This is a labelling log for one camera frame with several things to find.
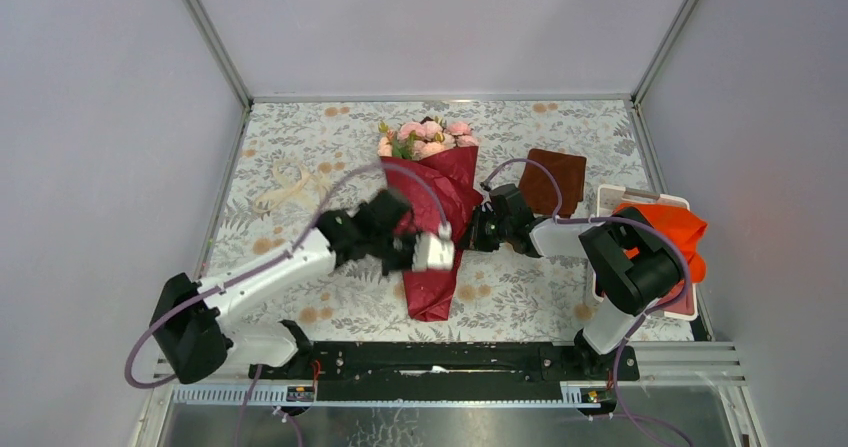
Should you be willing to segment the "dark maroon wrapping paper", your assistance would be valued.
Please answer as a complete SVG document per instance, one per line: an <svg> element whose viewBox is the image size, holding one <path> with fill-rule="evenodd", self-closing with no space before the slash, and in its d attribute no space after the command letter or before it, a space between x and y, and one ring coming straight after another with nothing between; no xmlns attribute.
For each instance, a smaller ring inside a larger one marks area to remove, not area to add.
<svg viewBox="0 0 848 447"><path fill-rule="evenodd" d="M399 191L412 206L412 214L398 228L415 227L435 233L445 214L451 239L464 236L482 195L475 189L479 148L456 147L422 160L383 157L387 184ZM446 321L457 284L463 251L455 253L452 269L405 272L403 283L409 316L418 321Z"/></svg>

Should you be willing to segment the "peach rose stem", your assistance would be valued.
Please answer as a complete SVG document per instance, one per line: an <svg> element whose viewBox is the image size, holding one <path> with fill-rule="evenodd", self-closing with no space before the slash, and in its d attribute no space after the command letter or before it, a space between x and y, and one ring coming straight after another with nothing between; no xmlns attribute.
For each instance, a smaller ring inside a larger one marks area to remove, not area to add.
<svg viewBox="0 0 848 447"><path fill-rule="evenodd" d="M404 160L419 160L422 157L425 132L420 122L407 122L397 129L385 121L378 123L381 134L377 146L380 157L394 157Z"/></svg>

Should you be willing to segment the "cream printed ribbon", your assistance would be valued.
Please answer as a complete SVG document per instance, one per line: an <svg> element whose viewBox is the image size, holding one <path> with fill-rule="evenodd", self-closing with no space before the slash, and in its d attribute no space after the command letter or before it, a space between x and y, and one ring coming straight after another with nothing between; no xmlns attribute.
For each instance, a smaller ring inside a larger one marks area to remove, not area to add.
<svg viewBox="0 0 848 447"><path fill-rule="evenodd" d="M330 190L321 172L314 172L297 160L275 159L271 174L275 187L253 200L251 209L256 214L269 214L290 202L303 208L316 208Z"/></svg>

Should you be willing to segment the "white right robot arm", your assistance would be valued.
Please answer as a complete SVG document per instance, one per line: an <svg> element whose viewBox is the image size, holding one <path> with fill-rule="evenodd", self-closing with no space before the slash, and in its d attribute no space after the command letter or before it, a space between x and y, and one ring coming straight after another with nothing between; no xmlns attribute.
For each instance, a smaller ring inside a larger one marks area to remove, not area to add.
<svg viewBox="0 0 848 447"><path fill-rule="evenodd" d="M490 191L476 207L459 246L494 252L509 244L533 257L581 257L594 272L604 298L575 337L575 369L597 379L613 365L613 354L642 319L678 284L689 289L691 271L682 251L634 207L607 217L561 218L532 212L518 187Z"/></svg>

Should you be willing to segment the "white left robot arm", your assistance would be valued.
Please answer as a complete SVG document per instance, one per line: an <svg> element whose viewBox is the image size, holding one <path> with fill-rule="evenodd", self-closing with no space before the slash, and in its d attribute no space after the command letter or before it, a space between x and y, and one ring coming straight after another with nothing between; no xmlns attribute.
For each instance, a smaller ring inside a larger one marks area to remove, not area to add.
<svg viewBox="0 0 848 447"><path fill-rule="evenodd" d="M243 316L274 295L327 277L371 256L385 273L408 270L418 235L399 229L412 212L397 191L381 190L351 211L328 210L295 241L218 276L168 279L154 308L152 336L182 384L202 381L224 366L275 367L296 378L309 368L304 334L293 322L249 324Z"/></svg>

